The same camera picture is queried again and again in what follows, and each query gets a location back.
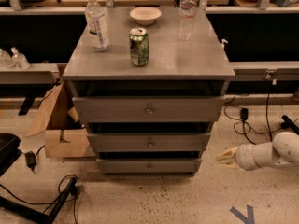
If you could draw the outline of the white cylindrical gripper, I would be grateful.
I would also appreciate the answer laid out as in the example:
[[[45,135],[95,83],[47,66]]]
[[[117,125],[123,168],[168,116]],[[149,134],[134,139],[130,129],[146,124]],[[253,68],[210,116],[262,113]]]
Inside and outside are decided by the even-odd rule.
[[[219,165],[231,169],[237,169],[234,161],[229,160],[235,157],[236,163],[246,171],[253,171],[263,167],[270,167],[276,161],[276,152],[272,143],[267,142],[260,145],[241,145],[232,147],[217,156]]]

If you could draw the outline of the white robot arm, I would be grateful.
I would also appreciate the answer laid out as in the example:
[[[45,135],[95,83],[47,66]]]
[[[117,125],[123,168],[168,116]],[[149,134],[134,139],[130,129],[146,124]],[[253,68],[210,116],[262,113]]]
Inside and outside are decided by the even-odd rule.
[[[254,171],[264,167],[297,171],[299,135],[281,132],[271,142],[245,144],[225,150],[217,156],[218,164],[238,170]]]

